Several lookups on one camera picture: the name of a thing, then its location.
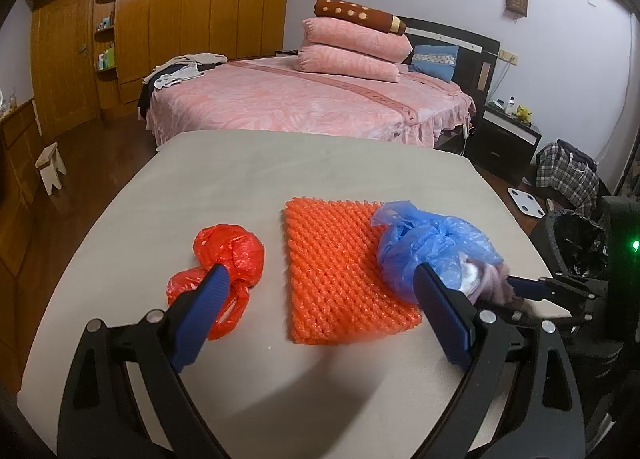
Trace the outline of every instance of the electric cord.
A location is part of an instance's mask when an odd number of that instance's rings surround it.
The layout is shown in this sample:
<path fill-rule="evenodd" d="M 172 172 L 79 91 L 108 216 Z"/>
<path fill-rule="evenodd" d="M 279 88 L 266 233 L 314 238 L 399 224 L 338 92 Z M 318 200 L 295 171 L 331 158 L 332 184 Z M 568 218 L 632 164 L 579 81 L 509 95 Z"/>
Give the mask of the electric cord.
<path fill-rule="evenodd" d="M 470 117 L 467 116 L 466 117 L 466 121 L 469 122 L 470 121 Z M 462 145 L 462 150 L 460 151 L 460 156 L 464 156 L 465 155 L 465 150 L 466 150 L 466 144 L 469 141 L 469 136 L 473 135 L 473 133 L 476 132 L 476 128 L 471 126 L 471 127 L 467 127 L 466 128 L 466 136 L 465 136 L 465 143 Z"/>
<path fill-rule="evenodd" d="M 504 80 L 504 78 L 507 76 L 507 73 L 509 72 L 510 68 L 511 68 L 511 62 L 513 62 L 515 60 L 515 56 L 512 56 L 509 61 L 507 62 L 507 67 L 505 68 L 502 76 L 500 77 L 500 80 L 498 80 L 498 83 L 496 84 L 496 86 L 494 87 L 494 90 L 491 92 L 491 94 L 489 94 L 489 97 L 486 99 L 487 102 L 491 101 L 491 98 L 494 97 L 495 92 L 498 90 L 498 87 L 500 87 L 500 84 L 502 83 L 502 81 Z"/>

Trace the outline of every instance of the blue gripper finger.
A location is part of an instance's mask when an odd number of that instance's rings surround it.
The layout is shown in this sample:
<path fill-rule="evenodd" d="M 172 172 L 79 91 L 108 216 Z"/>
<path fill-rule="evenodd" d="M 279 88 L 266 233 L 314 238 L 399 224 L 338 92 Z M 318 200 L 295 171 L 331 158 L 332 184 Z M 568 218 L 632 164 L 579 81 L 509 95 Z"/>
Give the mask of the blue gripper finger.
<path fill-rule="evenodd" d="M 447 360 L 463 371 L 468 370 L 476 339 L 473 325 L 476 308 L 460 291 L 447 289 L 427 263 L 415 270 L 414 293 Z"/>
<path fill-rule="evenodd" d="M 520 277 L 507 277 L 507 282 L 511 284 L 513 293 L 520 298 L 531 300 L 547 299 L 553 301 L 551 290 L 546 286 L 544 280 L 521 279 Z"/>
<path fill-rule="evenodd" d="M 174 338 L 171 363 L 177 373 L 198 357 L 207 334 L 229 294 L 229 273 L 223 265 L 211 268 L 198 286 L 198 296 L 180 323 Z"/>

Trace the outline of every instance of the orange mesh pad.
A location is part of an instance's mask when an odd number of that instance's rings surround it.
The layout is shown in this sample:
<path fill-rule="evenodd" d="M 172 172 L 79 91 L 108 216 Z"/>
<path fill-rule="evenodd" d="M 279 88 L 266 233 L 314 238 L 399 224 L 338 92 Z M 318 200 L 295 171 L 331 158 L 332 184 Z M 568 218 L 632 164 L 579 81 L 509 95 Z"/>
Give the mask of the orange mesh pad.
<path fill-rule="evenodd" d="M 396 298 L 376 261 L 385 227 L 371 227 L 379 203 L 293 198 L 285 217 L 296 343 L 343 344 L 420 324 L 418 306 Z"/>

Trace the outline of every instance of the black headboard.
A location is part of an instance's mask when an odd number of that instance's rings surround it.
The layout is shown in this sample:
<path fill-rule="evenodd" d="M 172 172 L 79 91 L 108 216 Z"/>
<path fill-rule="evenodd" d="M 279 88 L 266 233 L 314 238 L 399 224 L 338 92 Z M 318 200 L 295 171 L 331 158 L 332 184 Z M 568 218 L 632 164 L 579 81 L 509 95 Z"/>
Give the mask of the black headboard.
<path fill-rule="evenodd" d="M 475 49 L 482 48 L 481 52 L 478 52 L 465 46 L 460 46 L 458 62 L 452 78 L 466 94 L 474 99 L 474 103 L 478 109 L 478 116 L 481 117 L 484 112 L 484 103 L 489 93 L 491 78 L 494 76 L 500 42 L 487 36 L 478 35 L 477 33 L 460 30 L 459 28 L 453 28 L 452 26 L 446 26 L 436 22 L 429 22 L 428 20 L 411 19 L 409 17 L 400 17 L 400 19 L 406 24 L 406 36 L 414 47 L 424 44 L 444 46 L 450 44 L 450 42 L 415 35 L 411 33 L 412 29 L 455 38 L 463 43 L 466 42 L 478 46 L 478 48 Z M 414 53 L 412 51 L 404 63 L 409 64 L 413 55 Z"/>

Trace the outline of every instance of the wooden wardrobe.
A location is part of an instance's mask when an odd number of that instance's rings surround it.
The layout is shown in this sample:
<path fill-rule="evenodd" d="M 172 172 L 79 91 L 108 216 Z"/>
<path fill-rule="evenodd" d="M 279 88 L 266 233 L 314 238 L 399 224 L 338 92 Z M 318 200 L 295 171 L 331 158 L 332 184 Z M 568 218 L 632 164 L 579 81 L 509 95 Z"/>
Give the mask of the wooden wardrobe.
<path fill-rule="evenodd" d="M 46 139 L 100 114 L 133 113 L 142 79 L 170 58 L 282 48 L 287 0 L 32 0 L 31 73 Z M 114 28 L 96 32 L 114 12 Z M 113 42 L 115 67 L 97 71 Z"/>

